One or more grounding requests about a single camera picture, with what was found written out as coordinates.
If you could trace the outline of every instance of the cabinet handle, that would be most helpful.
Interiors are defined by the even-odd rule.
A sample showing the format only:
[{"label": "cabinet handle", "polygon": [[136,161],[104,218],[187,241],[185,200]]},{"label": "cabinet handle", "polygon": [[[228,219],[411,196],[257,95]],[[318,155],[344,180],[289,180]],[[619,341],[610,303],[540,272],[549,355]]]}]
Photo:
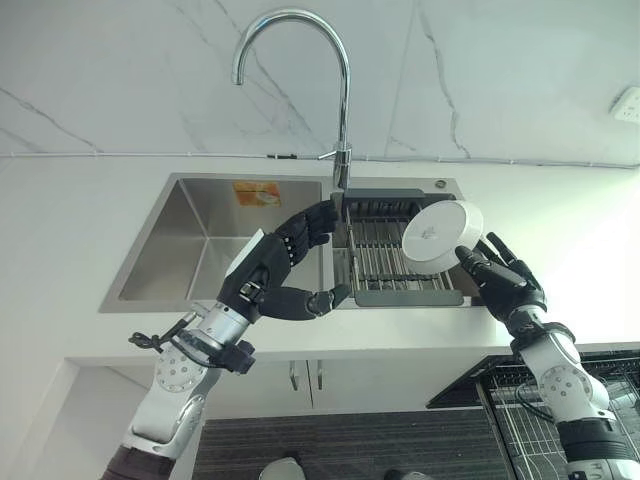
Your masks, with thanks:
[{"label": "cabinet handle", "polygon": [[324,374],[324,369],[322,368],[322,360],[318,360],[318,390],[322,390],[322,375]]},{"label": "cabinet handle", "polygon": [[291,386],[293,387],[293,391],[298,391],[298,380],[300,377],[296,375],[296,362],[295,360],[291,360],[289,362],[289,380],[291,380]]}]

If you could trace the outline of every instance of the cabinet door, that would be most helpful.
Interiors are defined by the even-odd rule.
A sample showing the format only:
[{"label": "cabinet door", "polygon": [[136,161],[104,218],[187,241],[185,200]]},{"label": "cabinet door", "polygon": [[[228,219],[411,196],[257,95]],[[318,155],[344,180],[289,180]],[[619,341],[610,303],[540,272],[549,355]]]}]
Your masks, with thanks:
[{"label": "cabinet door", "polygon": [[[151,387],[151,366],[112,368],[147,389]],[[310,413],[313,412],[306,362],[258,361],[246,375],[229,372],[222,374],[207,397],[204,418],[272,417]]]},{"label": "cabinet door", "polygon": [[315,413],[424,410],[482,354],[448,350],[352,360],[309,360]]}]

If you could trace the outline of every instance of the white plate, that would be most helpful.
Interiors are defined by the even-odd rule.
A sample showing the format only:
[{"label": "white plate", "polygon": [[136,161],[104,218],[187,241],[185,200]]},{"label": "white plate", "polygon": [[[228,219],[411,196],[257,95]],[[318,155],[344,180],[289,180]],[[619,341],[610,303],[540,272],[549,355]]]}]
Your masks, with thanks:
[{"label": "white plate", "polygon": [[482,236],[483,217],[469,202],[443,200],[418,213],[402,236],[402,253],[414,273],[435,275],[458,264],[455,248],[474,248]]}]

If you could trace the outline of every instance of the chrome faucet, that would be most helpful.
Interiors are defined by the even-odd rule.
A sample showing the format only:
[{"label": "chrome faucet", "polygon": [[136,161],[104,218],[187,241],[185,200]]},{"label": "chrome faucet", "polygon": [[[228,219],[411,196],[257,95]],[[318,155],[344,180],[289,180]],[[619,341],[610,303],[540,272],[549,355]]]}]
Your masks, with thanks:
[{"label": "chrome faucet", "polygon": [[244,64],[249,47],[256,37],[269,25],[278,22],[295,21],[311,25],[320,30],[331,42],[340,64],[340,111],[338,112],[338,141],[334,151],[321,155],[319,158],[334,157],[333,184],[336,188],[346,190],[349,187],[349,167],[351,165],[351,145],[347,142],[347,118],[349,116],[349,87],[351,83],[351,69],[347,52],[342,40],[329,23],[322,17],[307,10],[298,8],[281,8],[267,12],[256,18],[244,31],[236,47],[233,57],[233,71],[231,81],[242,85],[244,81]]}]

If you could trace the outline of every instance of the gray rug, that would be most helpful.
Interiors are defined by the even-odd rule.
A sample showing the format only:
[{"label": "gray rug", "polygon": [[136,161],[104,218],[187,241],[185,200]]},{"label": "gray rug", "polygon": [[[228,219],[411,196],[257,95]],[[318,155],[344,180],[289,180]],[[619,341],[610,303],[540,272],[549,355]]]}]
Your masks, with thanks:
[{"label": "gray rug", "polygon": [[389,468],[435,480],[507,478],[482,410],[211,420],[193,478],[257,480],[289,450],[307,480],[382,480]]}]

